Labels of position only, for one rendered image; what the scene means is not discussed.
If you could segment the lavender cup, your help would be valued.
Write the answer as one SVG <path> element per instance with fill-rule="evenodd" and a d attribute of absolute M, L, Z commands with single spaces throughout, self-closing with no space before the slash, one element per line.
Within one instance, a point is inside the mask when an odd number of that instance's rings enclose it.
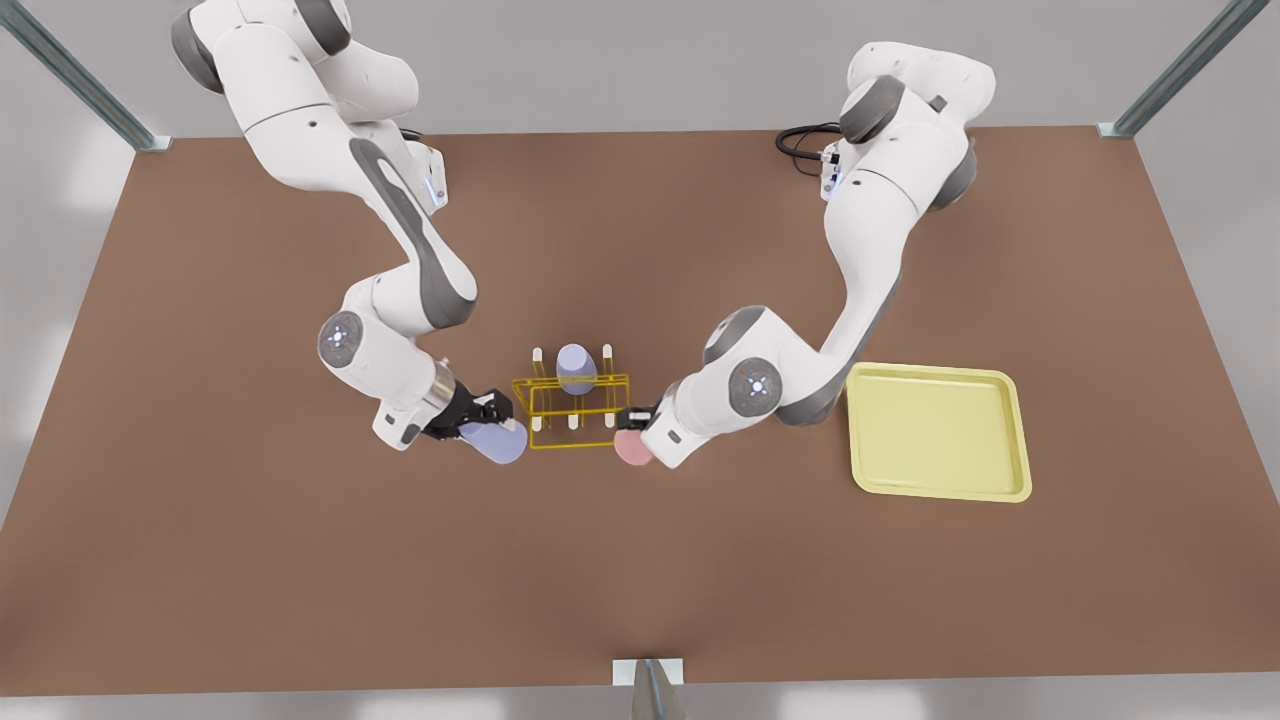
<path fill-rule="evenodd" d="M 521 457 L 529 446 L 529 430 L 515 419 L 503 423 L 471 421 L 458 430 L 461 438 L 476 452 L 500 465 Z"/>
<path fill-rule="evenodd" d="M 599 374 L 594 357 L 581 345 L 564 345 L 556 357 L 556 377 L 568 395 L 584 396 L 591 392 Z"/>

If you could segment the yellow square tray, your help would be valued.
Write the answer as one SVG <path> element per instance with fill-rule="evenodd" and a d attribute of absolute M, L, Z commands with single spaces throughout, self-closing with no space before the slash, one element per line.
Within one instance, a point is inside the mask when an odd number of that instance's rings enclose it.
<path fill-rule="evenodd" d="M 861 489 L 997 503 L 1030 496 L 1016 386 L 1005 373 L 858 363 L 845 391 Z"/>

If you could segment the silver frame post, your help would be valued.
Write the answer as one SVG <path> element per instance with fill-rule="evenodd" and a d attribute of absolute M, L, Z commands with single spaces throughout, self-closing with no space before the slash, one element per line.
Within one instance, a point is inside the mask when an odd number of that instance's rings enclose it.
<path fill-rule="evenodd" d="M 1108 123 L 1101 138 L 1134 138 L 1164 110 L 1272 0 L 1229 0 L 1222 10 L 1179 53 L 1160 76 Z"/>
<path fill-rule="evenodd" d="M 682 659 L 616 659 L 612 684 L 632 689 L 630 720 L 687 720 L 676 693 L 684 684 Z"/>
<path fill-rule="evenodd" d="M 172 137 L 151 132 L 19 0 L 0 0 L 0 26 L 136 152 L 172 147 Z"/>

